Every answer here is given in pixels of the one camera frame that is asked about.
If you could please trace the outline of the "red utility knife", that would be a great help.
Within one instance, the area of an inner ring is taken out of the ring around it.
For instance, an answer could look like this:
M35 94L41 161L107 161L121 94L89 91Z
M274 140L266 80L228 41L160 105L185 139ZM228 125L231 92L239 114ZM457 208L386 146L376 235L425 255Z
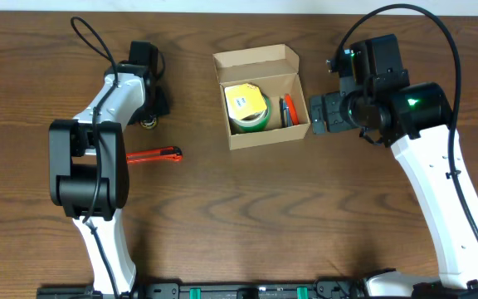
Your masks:
M126 161L128 164L140 164L160 160L170 160L179 162L183 159L183 153L177 146L168 146L160 149L150 149L145 151L128 153Z

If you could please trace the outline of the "yellow sticky note pad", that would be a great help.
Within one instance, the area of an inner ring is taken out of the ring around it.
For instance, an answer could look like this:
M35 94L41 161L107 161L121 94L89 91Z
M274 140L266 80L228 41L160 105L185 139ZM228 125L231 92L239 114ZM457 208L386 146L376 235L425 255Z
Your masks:
M267 104L258 86L244 83L224 88L228 115L234 120L244 120L267 110Z

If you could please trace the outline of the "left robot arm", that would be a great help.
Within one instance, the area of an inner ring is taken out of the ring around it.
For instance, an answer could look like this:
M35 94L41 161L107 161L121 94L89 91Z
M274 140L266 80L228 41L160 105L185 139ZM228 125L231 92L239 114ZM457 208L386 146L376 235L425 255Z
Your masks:
M85 298L133 298L142 291L124 235L129 195L124 145L127 126L151 130L169 113L163 89L163 54L150 42L133 41L129 57L110 67L94 100L48 130L51 201L80 232L94 273Z

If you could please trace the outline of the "green tape roll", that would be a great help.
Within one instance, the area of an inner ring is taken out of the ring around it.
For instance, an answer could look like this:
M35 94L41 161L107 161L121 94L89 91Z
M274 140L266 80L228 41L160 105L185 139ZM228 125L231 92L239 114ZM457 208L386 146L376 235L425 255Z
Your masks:
M268 96L262 95L266 103L267 109L260 114L255 115L252 120L235 120L230 119L232 126L236 131L242 133L253 133L263 131L271 118L271 102Z

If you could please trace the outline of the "cardboard box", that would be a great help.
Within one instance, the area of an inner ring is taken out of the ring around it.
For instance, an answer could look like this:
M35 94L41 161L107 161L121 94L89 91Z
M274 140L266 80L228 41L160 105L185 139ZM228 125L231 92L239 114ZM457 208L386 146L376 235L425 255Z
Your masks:
M279 44L213 55L221 103L227 130L229 148L238 150L258 145L268 145L305 137L310 127L310 117L305 103L300 77L300 58L287 45ZM257 132L244 130L229 117L224 89L251 83L268 97L271 115L266 126ZM281 125L280 100L289 96L295 107L297 123L290 127Z

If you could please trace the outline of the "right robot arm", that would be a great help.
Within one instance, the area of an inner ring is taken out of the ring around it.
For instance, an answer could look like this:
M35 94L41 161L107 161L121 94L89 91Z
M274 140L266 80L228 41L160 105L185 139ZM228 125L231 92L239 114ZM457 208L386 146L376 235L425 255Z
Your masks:
M478 298L478 196L444 91L410 83L392 34L352 44L337 72L339 90L310 100L313 131L378 132L410 181L438 262L436 277L385 270L362 279L351 297Z

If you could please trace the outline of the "black yellow correction tape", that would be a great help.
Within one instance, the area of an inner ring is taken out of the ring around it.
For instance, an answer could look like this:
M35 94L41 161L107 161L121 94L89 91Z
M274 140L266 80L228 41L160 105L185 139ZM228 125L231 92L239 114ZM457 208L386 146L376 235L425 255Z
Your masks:
M151 117L146 120L141 120L140 125L146 130L153 130L159 122L159 119L156 117Z

